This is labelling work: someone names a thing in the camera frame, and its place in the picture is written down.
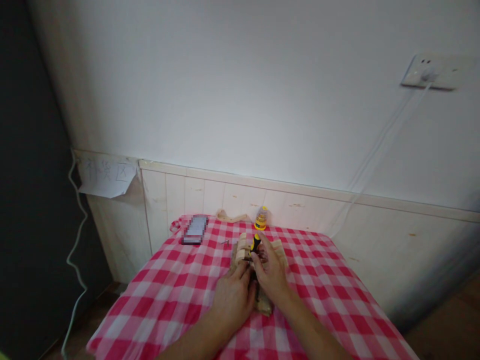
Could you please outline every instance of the wall molding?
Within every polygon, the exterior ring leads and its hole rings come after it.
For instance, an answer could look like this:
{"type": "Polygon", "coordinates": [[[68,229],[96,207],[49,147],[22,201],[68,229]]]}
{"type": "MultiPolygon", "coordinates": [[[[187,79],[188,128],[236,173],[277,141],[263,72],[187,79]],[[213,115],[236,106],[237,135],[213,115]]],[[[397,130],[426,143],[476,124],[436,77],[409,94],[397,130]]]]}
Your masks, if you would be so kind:
{"type": "MultiPolygon", "coordinates": [[[[355,193],[347,191],[333,190],[328,188],[301,185],[276,180],[268,180],[259,177],[243,176],[227,172],[204,170],[194,167],[179,166],[144,159],[139,160],[138,163],[140,169],[142,170],[150,170],[160,173],[179,175],[202,180],[210,180],[220,183],[241,185],[258,189],[275,190],[284,193],[299,194],[328,200],[336,200],[345,203],[349,203],[350,201],[352,201],[352,199],[356,195],[355,193]]],[[[371,207],[397,210],[407,213],[429,215],[470,223],[480,223],[480,212],[451,207],[443,207],[420,202],[405,201],[389,197],[362,195],[355,203],[359,205],[367,205],[371,207]]]]}

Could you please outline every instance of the paper sign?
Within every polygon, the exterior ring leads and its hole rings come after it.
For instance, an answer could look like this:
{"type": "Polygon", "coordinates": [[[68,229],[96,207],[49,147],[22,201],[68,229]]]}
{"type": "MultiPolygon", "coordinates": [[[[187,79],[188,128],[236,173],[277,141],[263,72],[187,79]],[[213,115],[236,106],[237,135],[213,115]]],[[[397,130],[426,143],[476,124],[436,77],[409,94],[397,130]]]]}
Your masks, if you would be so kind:
{"type": "Polygon", "coordinates": [[[128,157],[76,151],[84,194],[114,198],[127,192],[137,174],[137,162],[128,157]]]}

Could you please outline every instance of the wall socket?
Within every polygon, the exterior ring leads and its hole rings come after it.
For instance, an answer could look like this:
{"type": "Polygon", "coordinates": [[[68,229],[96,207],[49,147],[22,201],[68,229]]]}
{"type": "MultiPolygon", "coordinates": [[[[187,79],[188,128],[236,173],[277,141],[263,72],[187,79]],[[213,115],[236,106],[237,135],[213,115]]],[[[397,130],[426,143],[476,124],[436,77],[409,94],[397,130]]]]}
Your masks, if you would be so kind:
{"type": "Polygon", "coordinates": [[[424,88],[428,82],[422,80],[422,75],[431,72],[437,75],[432,88],[458,89],[476,62],[473,56],[422,52],[415,55],[411,61],[401,84],[424,88]]]}

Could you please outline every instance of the red checkered tablecloth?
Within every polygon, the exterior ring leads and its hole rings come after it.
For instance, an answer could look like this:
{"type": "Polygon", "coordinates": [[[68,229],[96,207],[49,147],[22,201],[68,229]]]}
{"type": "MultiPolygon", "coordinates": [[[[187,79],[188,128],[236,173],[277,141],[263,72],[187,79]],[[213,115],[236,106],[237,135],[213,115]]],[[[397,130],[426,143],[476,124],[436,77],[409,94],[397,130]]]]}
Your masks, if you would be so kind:
{"type": "MultiPolygon", "coordinates": [[[[212,305],[218,279],[230,266],[232,242],[252,237],[249,222],[226,223],[211,216],[201,245],[182,245],[188,217],[153,255],[112,306],[90,339],[97,359],[154,359],[212,305]]],[[[325,235],[276,226],[264,232],[281,239],[287,280],[315,316],[357,359],[417,359],[334,243],[325,235]]],[[[305,353],[278,309],[254,312],[220,359],[301,359],[305,353]]]]}

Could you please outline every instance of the white power cord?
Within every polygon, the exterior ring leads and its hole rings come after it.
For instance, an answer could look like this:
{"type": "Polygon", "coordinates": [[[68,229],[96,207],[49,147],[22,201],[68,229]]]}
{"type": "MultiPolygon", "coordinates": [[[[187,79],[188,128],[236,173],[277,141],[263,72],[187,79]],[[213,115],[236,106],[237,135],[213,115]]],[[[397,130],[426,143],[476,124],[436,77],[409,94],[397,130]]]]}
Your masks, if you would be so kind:
{"type": "MultiPolygon", "coordinates": [[[[420,97],[418,98],[417,102],[415,103],[415,105],[413,106],[413,109],[410,111],[410,114],[400,122],[400,125],[398,127],[398,130],[400,130],[403,125],[409,121],[415,111],[417,110],[417,108],[419,107],[420,103],[422,102],[424,96],[427,94],[427,92],[429,91],[430,87],[432,86],[433,84],[433,81],[434,80],[431,80],[431,82],[428,83],[428,85],[425,87],[425,89],[422,91],[420,97]]],[[[382,133],[381,137],[379,138],[379,141],[375,144],[375,146],[372,148],[372,151],[370,151],[369,155],[367,156],[367,158],[365,159],[365,161],[363,162],[362,164],[362,167],[359,169],[359,171],[357,172],[357,175],[355,175],[355,177],[353,178],[352,182],[350,183],[350,186],[349,186],[349,191],[352,190],[352,188],[356,185],[356,182],[362,177],[362,174],[364,173],[365,169],[369,166],[370,162],[372,161],[372,159],[375,157],[375,155],[378,153],[379,149],[382,148],[382,145],[383,145],[383,142],[385,140],[385,136],[387,135],[387,133],[390,131],[390,129],[393,127],[394,123],[397,121],[397,118],[400,116],[400,114],[402,113],[403,109],[405,108],[406,104],[408,103],[409,101],[406,101],[405,104],[403,106],[400,107],[400,111],[397,113],[397,115],[394,115],[392,117],[392,121],[388,124],[388,126],[385,128],[385,132],[382,133]]],[[[385,148],[385,151],[384,151],[384,155],[383,157],[385,157],[385,155],[388,153],[388,151],[390,150],[390,148],[392,147],[393,145],[393,141],[390,142],[389,145],[387,145],[387,147],[385,148]]],[[[363,186],[361,187],[361,190],[359,193],[357,193],[353,199],[351,200],[351,202],[348,204],[347,208],[346,209],[342,209],[340,210],[339,212],[339,215],[336,217],[338,219],[338,217],[340,216],[340,214],[343,214],[343,217],[341,219],[341,222],[340,222],[340,226],[337,227],[337,230],[330,235],[330,238],[334,238],[338,233],[339,231],[344,227],[344,224],[345,224],[345,221],[347,220],[347,216],[350,212],[350,209],[352,208],[352,205],[359,199],[360,196],[363,195],[365,189],[367,188],[367,185],[369,184],[370,180],[372,179],[372,176],[374,175],[375,173],[375,170],[377,169],[377,167],[379,166],[379,164],[382,162],[383,158],[379,159],[377,161],[377,163],[374,165],[374,167],[371,169],[370,171],[370,174],[368,174],[366,180],[363,182],[363,186]]]]}
{"type": "Polygon", "coordinates": [[[75,305],[73,306],[73,310],[71,312],[71,318],[70,318],[70,325],[68,325],[68,330],[66,332],[65,339],[63,340],[63,344],[61,346],[61,356],[63,357],[64,360],[67,360],[67,352],[65,351],[65,346],[67,345],[67,341],[68,341],[69,336],[70,336],[70,331],[72,331],[72,326],[73,326],[74,320],[75,320],[75,313],[77,312],[77,306],[79,305],[80,299],[85,295],[85,293],[88,290],[87,285],[85,285],[84,281],[82,280],[82,275],[80,274],[79,268],[77,267],[77,265],[75,265],[73,262],[70,261],[70,258],[72,257],[73,253],[75,252],[75,249],[77,248],[77,245],[79,244],[80,234],[82,233],[82,228],[83,228],[85,222],[87,221],[87,219],[89,217],[89,215],[85,211],[84,207],[82,206],[82,202],[80,201],[79,188],[77,187],[77,185],[75,184],[75,182],[72,179],[72,173],[75,169],[75,165],[76,165],[77,162],[75,160],[76,158],[75,158],[75,153],[74,153],[73,149],[70,149],[70,150],[71,150],[72,163],[71,163],[70,171],[68,172],[68,180],[70,180],[71,184],[73,185],[73,188],[75,189],[76,202],[78,203],[78,207],[80,208],[81,212],[83,213],[83,220],[81,221],[80,226],[78,227],[78,231],[76,232],[75,244],[73,244],[73,247],[71,248],[70,253],[68,254],[68,256],[66,258],[66,263],[68,265],[70,265],[72,268],[75,269],[76,278],[78,279],[79,284],[83,288],[83,292],[80,294],[80,296],[78,297],[78,299],[75,302],[75,305]]]}
{"type": "Polygon", "coordinates": [[[382,142],[384,141],[384,138],[385,136],[388,134],[388,132],[390,131],[390,129],[393,127],[393,125],[395,124],[395,122],[397,121],[397,119],[399,118],[399,116],[402,114],[405,106],[407,106],[407,104],[410,102],[410,100],[412,99],[414,95],[414,92],[413,91],[410,91],[409,95],[403,100],[403,102],[400,104],[399,107],[397,107],[397,109],[393,112],[393,114],[391,115],[390,117],[390,120],[389,122],[387,122],[384,126],[383,126],[383,129],[381,131],[381,133],[378,135],[378,138],[377,138],[377,141],[375,142],[375,145],[371,148],[370,152],[368,153],[367,157],[365,158],[365,160],[363,160],[361,166],[358,168],[355,176],[353,177],[353,179],[351,180],[350,184],[348,184],[348,187],[347,187],[347,191],[348,192],[352,192],[355,188],[355,186],[357,185],[358,181],[360,180],[360,178],[362,177],[365,169],[367,169],[370,161],[372,161],[372,158],[374,157],[374,155],[377,153],[380,145],[382,144],[382,142]]]}

